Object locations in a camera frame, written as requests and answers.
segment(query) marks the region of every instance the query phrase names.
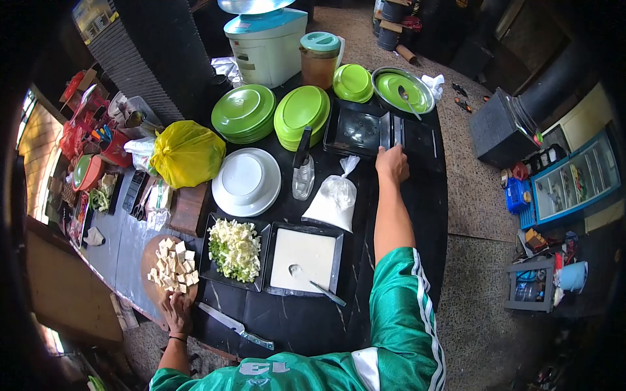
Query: display refrigerator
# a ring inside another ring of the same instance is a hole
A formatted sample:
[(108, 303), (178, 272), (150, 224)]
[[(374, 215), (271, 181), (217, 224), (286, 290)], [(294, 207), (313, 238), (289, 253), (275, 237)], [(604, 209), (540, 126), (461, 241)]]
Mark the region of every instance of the display refrigerator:
[(620, 186), (606, 129), (531, 179), (536, 225), (573, 215)]

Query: knife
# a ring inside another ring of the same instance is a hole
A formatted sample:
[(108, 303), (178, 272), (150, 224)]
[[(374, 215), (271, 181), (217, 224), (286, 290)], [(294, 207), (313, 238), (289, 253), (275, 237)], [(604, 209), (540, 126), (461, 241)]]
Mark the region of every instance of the knife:
[(263, 338), (259, 338), (254, 334), (247, 333), (245, 331), (244, 325), (234, 320), (233, 318), (230, 318), (224, 315), (223, 313), (219, 312), (215, 308), (211, 307), (210, 305), (206, 305), (204, 303), (198, 303), (198, 307), (200, 307), (200, 309), (206, 312), (207, 314), (211, 315), (221, 324), (225, 325), (226, 327), (232, 330), (235, 330), (235, 333), (241, 335), (243, 338), (247, 339), (248, 341), (254, 342), (257, 345), (263, 346), (266, 349), (274, 350), (274, 343), (272, 341), (264, 340)]

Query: stack of green plates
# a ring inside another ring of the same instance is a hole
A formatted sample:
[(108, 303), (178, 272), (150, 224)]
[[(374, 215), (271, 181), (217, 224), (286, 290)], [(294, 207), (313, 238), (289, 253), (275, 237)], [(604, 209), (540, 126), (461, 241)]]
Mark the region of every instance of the stack of green plates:
[(332, 89), (340, 99), (365, 103), (374, 94), (372, 75), (358, 64), (342, 65), (332, 78)]
[(313, 128), (310, 145), (324, 137), (324, 127), (331, 112), (331, 100), (326, 91), (317, 86), (302, 86), (291, 91), (280, 101), (274, 114), (276, 135), (286, 150), (295, 152), (306, 126)]
[(267, 87), (247, 84), (229, 91), (215, 104), (211, 123), (234, 144), (261, 140), (274, 130), (276, 96)]
[(408, 95), (408, 101), (415, 111), (423, 113), (428, 109), (426, 95), (415, 85), (414, 82), (397, 73), (383, 73), (376, 78), (376, 88), (395, 107), (411, 113), (411, 108), (398, 93), (398, 86), (404, 87)]

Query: red utensil holder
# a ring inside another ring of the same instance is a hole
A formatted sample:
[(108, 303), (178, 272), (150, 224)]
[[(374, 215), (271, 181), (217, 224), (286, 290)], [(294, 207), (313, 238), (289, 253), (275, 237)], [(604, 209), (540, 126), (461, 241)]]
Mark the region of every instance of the red utensil holder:
[(118, 131), (111, 130), (112, 140), (109, 144), (109, 147), (102, 151), (102, 155), (104, 155), (107, 159), (109, 159), (113, 164), (116, 164), (120, 167), (128, 167), (133, 162), (133, 155), (130, 152), (126, 152), (124, 150), (124, 144), (128, 142), (128, 138), (121, 134)]

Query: green jersey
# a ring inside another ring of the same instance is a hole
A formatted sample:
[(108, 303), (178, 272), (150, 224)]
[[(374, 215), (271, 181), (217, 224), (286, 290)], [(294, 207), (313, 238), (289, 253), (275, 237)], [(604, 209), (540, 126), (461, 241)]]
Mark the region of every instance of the green jersey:
[(372, 347), (316, 357), (284, 352), (245, 358), (238, 367), (200, 379), (161, 368), (150, 390), (442, 390), (446, 362), (429, 288), (418, 251), (397, 248), (374, 271)]

